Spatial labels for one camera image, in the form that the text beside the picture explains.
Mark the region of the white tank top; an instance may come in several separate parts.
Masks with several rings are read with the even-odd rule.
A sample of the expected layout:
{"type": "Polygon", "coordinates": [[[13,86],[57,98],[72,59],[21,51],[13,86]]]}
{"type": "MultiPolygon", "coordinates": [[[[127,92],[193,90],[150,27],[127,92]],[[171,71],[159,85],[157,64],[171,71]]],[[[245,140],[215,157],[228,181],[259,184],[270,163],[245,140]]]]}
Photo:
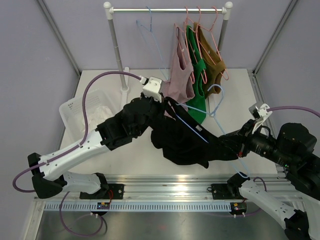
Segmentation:
{"type": "Polygon", "coordinates": [[[106,119],[113,117],[114,114],[108,106],[100,105],[87,113],[88,131],[94,130],[97,125],[106,119]]]}

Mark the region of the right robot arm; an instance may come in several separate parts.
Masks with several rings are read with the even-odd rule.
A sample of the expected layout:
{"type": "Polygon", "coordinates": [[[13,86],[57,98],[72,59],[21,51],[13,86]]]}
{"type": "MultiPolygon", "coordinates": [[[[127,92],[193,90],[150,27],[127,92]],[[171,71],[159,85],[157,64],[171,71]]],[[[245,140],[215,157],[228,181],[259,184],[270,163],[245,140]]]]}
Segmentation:
{"type": "Polygon", "coordinates": [[[277,138],[254,130],[250,119],[237,131],[220,136],[221,141],[239,158],[253,152],[286,169],[286,179],[300,193],[304,211],[290,207],[266,191],[252,179],[238,173],[227,181],[227,193],[232,198],[254,202],[284,230],[289,240],[320,238],[320,158],[313,151],[317,138],[300,123],[285,123],[277,138]]]}

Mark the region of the green tank top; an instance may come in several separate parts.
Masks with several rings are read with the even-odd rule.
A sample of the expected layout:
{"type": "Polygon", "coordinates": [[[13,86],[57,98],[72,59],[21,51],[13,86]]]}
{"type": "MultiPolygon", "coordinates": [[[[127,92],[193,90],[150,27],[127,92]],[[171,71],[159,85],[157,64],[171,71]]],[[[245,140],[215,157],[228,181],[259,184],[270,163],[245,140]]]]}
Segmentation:
{"type": "Polygon", "coordinates": [[[203,70],[206,70],[206,65],[204,60],[200,59],[197,41],[195,40],[196,34],[193,31],[191,31],[191,33],[194,36],[194,39],[191,40],[191,44],[194,48],[197,61],[197,63],[194,64],[194,74],[196,77],[196,82],[195,84],[192,84],[194,97],[186,104],[190,107],[188,109],[188,113],[190,114],[190,116],[193,117],[199,124],[202,124],[207,116],[207,110],[201,72],[203,70]]]}

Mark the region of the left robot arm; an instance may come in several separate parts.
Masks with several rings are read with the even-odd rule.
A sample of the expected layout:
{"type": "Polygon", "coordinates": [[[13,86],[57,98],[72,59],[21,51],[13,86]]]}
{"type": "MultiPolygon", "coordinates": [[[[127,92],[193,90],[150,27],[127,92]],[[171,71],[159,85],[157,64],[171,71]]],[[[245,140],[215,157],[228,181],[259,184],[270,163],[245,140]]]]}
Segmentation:
{"type": "Polygon", "coordinates": [[[36,195],[48,199],[62,192],[79,192],[82,199],[103,199],[110,191],[104,174],[79,174],[70,169],[140,137],[163,118],[167,104],[165,99],[158,102],[142,95],[99,124],[83,140],[48,155],[30,154],[27,159],[36,195]]]}

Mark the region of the mauve pink tank top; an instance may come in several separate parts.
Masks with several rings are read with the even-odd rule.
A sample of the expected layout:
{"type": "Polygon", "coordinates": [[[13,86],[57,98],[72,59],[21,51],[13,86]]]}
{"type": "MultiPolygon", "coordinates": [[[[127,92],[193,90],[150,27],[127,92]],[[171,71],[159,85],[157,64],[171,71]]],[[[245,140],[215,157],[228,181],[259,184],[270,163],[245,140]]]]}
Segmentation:
{"type": "Polygon", "coordinates": [[[183,30],[175,27],[174,44],[170,65],[170,77],[162,85],[162,93],[179,104],[185,104],[195,96],[193,90],[194,68],[183,30]]]}

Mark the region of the black tank top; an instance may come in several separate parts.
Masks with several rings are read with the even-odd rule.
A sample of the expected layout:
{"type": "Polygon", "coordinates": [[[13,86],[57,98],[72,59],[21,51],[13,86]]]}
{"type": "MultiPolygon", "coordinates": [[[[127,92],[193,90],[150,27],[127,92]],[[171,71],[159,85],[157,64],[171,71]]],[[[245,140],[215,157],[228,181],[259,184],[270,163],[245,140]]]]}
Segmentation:
{"type": "Polygon", "coordinates": [[[238,154],[198,123],[171,97],[164,99],[164,116],[150,126],[150,139],[163,157],[180,166],[209,167],[211,161],[233,161],[238,154]]]}

